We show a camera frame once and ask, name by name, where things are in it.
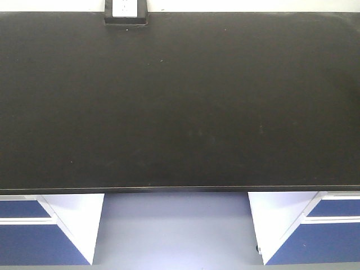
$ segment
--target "gray floor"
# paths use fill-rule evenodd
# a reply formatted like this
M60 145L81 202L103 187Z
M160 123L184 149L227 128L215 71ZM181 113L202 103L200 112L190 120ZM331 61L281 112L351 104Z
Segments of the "gray floor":
M48 270L359 270L360 263L263 266L245 193L106 195L94 265Z

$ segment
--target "blue drawer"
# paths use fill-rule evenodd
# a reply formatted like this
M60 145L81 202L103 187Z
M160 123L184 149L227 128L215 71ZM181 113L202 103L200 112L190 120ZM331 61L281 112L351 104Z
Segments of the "blue drawer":
M0 201L0 218L49 218L38 201Z
M360 216L360 200L321 200L308 217Z

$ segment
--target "cabinet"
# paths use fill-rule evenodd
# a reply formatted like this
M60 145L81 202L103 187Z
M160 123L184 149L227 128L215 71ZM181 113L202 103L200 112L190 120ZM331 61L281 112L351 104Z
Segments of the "cabinet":
M92 264L103 199L0 196L0 265Z
M249 192L264 264L360 262L360 192Z
M1 195L360 189L358 13L171 18L153 13L149 27L119 31L102 24L103 13L7 16ZM282 247L308 228L358 224L315 214L327 196L249 194L265 264L291 263L279 259ZM31 247L39 237L19 236L46 228L76 247L78 260L38 264L91 264L101 195L14 200L36 214L3 212L2 250Z

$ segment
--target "white outlet cover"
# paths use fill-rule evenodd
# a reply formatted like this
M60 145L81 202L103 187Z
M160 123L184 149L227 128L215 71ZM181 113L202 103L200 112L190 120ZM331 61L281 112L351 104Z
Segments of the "white outlet cover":
M112 0L113 17L137 17L137 0Z

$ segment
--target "black countertop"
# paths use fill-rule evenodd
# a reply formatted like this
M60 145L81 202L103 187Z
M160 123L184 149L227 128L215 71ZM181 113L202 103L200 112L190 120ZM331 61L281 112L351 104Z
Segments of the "black countertop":
M0 13L0 194L360 189L360 14Z

